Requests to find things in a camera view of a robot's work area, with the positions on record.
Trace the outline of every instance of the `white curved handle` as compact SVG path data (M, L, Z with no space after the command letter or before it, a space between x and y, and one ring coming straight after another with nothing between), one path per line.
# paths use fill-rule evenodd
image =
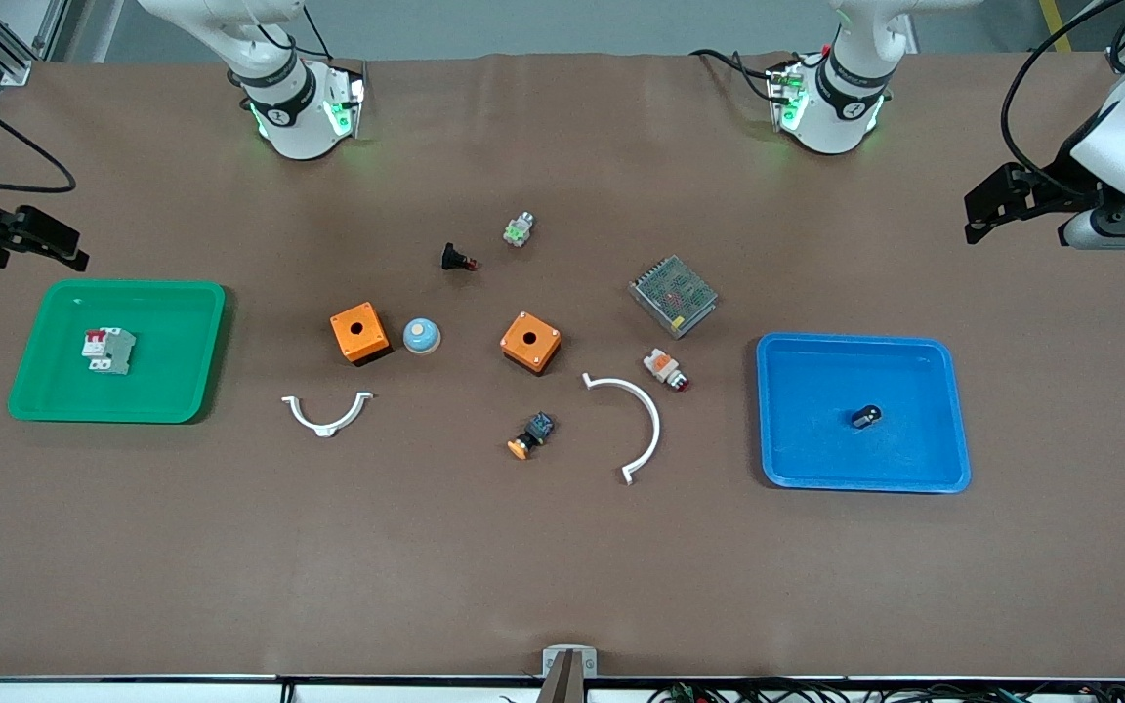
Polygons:
M309 422L309 420L305 418L303 415L303 404L299 403L297 396L285 396L281 397L281 400L289 404L289 409L294 411L294 417L297 418L304 426L312 427L312 431L314 431L317 436L332 436L336 434L339 429L352 423L353 420L359 416L359 413L362 412L362 403L371 399L371 397L374 397L371 393L360 390L359 394L353 397L353 405L350 406L350 409L344 415L341 415L341 418L338 422L328 423L326 425L317 425L316 423Z
M637 399L645 405L645 409L648 411L648 418L654 423L654 439L648 442L648 449L645 449L645 453L633 460L633 462L628 463L622 471L624 471L624 480L628 485L633 484L633 472L645 466L648 462L648 458L652 457L654 450L657 449L657 438L663 434L663 421L657 417L657 408L654 405L654 400L650 399L648 393L641 390L637 384L626 381L621 378L598 378L591 379L588 373L580 373L580 378L584 379L585 388L597 388L598 386L615 386L623 388L626 391L631 393L631 395L637 396Z

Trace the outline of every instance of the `orange and white connector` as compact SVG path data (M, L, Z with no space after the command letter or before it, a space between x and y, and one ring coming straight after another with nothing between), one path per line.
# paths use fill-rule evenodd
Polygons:
M688 379L680 372L678 361L675 361L666 351L655 349L648 357L645 357L644 364L654 378L665 382L673 390L688 388Z

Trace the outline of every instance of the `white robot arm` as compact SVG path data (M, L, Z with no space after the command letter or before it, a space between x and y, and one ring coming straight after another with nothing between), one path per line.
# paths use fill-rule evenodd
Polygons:
M1058 237L1076 249L1125 249L1125 74L1053 164L1005 164L966 196L966 241L1046 213L1077 213Z
M358 132L363 76L300 58L280 24L303 0L140 0L224 58L259 133L289 159L315 159Z
M770 79L773 124L820 154L843 154L875 128L884 89L909 37L909 12L969 8L982 0L829 0L840 28L826 52L803 56Z

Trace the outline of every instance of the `metal power supply unit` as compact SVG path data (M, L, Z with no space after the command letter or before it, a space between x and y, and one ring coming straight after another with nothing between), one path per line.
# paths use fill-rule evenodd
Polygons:
M678 256L663 259L628 286L657 324L680 339L714 310L719 295Z

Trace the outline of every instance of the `orange box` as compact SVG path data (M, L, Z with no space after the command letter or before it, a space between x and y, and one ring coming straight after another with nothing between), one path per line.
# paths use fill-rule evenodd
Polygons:
M388 345L388 335L376 316L371 303L350 307L349 310L332 315L332 334L341 346L341 355L350 363L361 367L367 361L379 359L393 351Z
M501 351L532 373L544 373L554 352L562 344L562 335L528 313L520 313L501 335Z

